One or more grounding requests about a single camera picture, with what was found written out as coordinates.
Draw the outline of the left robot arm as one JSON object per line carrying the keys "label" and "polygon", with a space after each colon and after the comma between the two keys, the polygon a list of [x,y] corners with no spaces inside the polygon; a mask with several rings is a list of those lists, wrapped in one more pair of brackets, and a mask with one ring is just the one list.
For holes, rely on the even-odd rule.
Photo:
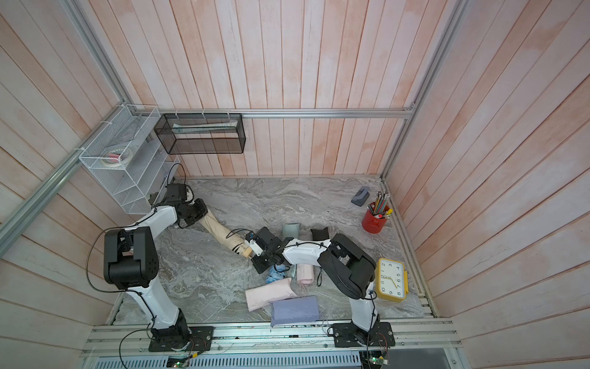
{"label": "left robot arm", "polygon": [[150,321],[152,337],[179,349],[191,330],[181,309],[169,298],[158,278],[160,268],[155,238],[183,221],[195,224],[207,215],[207,206],[182,183],[166,186],[163,201],[133,225],[106,232],[104,279],[132,296]]}

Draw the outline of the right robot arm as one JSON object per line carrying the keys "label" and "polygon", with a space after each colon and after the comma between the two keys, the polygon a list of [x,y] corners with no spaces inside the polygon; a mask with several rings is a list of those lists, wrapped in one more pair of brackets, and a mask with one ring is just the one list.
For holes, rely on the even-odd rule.
{"label": "right robot arm", "polygon": [[321,268],[349,298],[351,322],[330,326],[337,347],[368,346],[376,338],[380,325],[375,303],[376,261],[346,235],[339,233],[323,241],[281,240],[262,228],[248,233],[245,241],[254,252],[253,265],[258,273],[280,264],[309,264]]}

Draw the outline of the mint green umbrella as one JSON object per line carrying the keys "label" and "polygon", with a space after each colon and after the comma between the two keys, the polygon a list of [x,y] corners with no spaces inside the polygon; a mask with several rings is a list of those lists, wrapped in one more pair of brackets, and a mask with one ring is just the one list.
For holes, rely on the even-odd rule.
{"label": "mint green umbrella", "polygon": [[300,223],[285,224],[282,228],[282,238],[299,238],[300,227]]}

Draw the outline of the beige umbrella sleeve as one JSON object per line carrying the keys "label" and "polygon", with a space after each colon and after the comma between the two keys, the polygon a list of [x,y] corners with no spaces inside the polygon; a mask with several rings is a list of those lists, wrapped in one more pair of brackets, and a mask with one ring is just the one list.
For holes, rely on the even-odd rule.
{"label": "beige umbrella sleeve", "polygon": [[220,244],[231,252],[242,255],[247,250],[247,243],[237,234],[222,225],[211,212],[198,221]]}

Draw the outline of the beige umbrella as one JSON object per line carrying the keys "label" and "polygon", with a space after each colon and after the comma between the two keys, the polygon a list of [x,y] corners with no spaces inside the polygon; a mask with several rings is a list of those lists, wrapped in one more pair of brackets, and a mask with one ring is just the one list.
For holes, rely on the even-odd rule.
{"label": "beige umbrella", "polygon": [[243,256],[245,258],[251,258],[252,254],[253,254],[253,250],[250,247],[248,242],[241,242],[240,244],[236,245],[232,251],[240,256]]}

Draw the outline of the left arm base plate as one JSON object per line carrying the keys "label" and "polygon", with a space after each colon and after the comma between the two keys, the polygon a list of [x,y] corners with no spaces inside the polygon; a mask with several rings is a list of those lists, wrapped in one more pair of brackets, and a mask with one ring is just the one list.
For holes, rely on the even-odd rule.
{"label": "left arm base plate", "polygon": [[213,326],[190,326],[186,329],[177,327],[151,329],[152,340],[148,351],[209,351],[213,333]]}

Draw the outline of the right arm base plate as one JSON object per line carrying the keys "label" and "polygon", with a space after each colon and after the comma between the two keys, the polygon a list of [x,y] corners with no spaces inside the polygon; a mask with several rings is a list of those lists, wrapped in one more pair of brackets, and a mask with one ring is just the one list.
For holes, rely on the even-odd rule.
{"label": "right arm base plate", "polygon": [[384,321],[377,322],[366,332],[352,322],[332,324],[330,336],[336,347],[393,347],[396,345],[391,324]]}

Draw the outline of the blue umbrella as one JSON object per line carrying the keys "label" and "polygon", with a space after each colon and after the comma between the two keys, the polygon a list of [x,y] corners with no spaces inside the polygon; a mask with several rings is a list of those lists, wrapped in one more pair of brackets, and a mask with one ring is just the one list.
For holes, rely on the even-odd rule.
{"label": "blue umbrella", "polygon": [[269,273],[266,277],[265,282],[267,284],[274,283],[275,281],[280,281],[286,278],[287,272],[289,271],[289,267],[280,264],[274,265],[269,269]]}

